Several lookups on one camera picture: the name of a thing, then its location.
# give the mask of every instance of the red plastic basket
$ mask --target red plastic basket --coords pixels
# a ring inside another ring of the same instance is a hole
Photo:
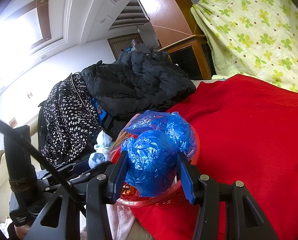
[[[193,155],[190,163],[193,165],[196,165],[199,160],[200,155],[200,140],[199,135],[197,134],[196,130],[191,127],[192,130],[195,133],[196,140],[197,140],[197,151]],[[118,158],[120,156],[121,152],[121,146],[119,146],[111,155],[111,161],[113,163],[116,163],[118,161]],[[157,206],[171,206],[176,205],[179,203],[182,203],[186,201],[185,194],[183,192],[181,181],[178,181],[174,185],[170,186],[164,193],[157,197],[140,197],[139,192],[137,192],[137,189],[134,188],[136,193],[132,197],[132,201],[130,201],[129,197],[121,195],[120,198],[117,200],[120,204],[134,207],[134,208],[140,208],[145,206],[151,206],[151,205],[157,205]]]

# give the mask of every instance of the blue plastic-wrapped object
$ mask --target blue plastic-wrapped object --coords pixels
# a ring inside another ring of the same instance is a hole
[[[129,138],[121,145],[129,156],[126,182],[140,196],[156,197],[165,192],[176,175],[178,146],[159,130],[143,132],[137,139]]]
[[[159,113],[147,110],[137,116],[125,130],[139,136],[144,131],[159,130],[169,135],[190,160],[197,149],[197,141],[191,125],[178,112]]]

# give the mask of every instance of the black cable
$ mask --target black cable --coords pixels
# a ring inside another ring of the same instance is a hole
[[[8,136],[9,138],[16,141],[25,151],[30,153],[33,158],[35,158],[40,164],[42,164],[47,171],[49,171],[56,180],[60,182],[60,184],[64,187],[64,189],[68,192],[69,196],[79,208],[81,213],[86,216],[85,208],[78,200],[77,194],[74,189],[68,184],[66,179],[52,166],[46,158],[44,158],[37,150],[34,148],[29,142],[27,142],[22,136],[13,130],[9,125],[2,122],[0,120],[0,133]]]

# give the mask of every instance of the metal screw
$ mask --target metal screw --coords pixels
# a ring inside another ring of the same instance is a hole
[[[98,179],[98,180],[104,180],[106,177],[107,177],[107,176],[106,176],[105,174],[99,174],[99,175],[97,176],[97,179]]]
[[[208,179],[210,179],[210,178],[209,178],[208,175],[206,175],[206,174],[202,174],[202,175],[200,176],[200,179],[201,179],[201,180],[208,180]]]
[[[241,180],[237,180],[236,181],[236,186],[237,187],[243,187],[244,186],[244,183]]]

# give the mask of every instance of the red blanket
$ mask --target red blanket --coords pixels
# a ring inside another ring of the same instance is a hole
[[[279,239],[298,236],[298,94],[255,78],[235,75],[201,83],[172,107],[198,132],[198,168],[216,181],[242,180]],[[197,206],[133,208],[156,240],[190,240]],[[220,212],[219,239],[225,219]]]

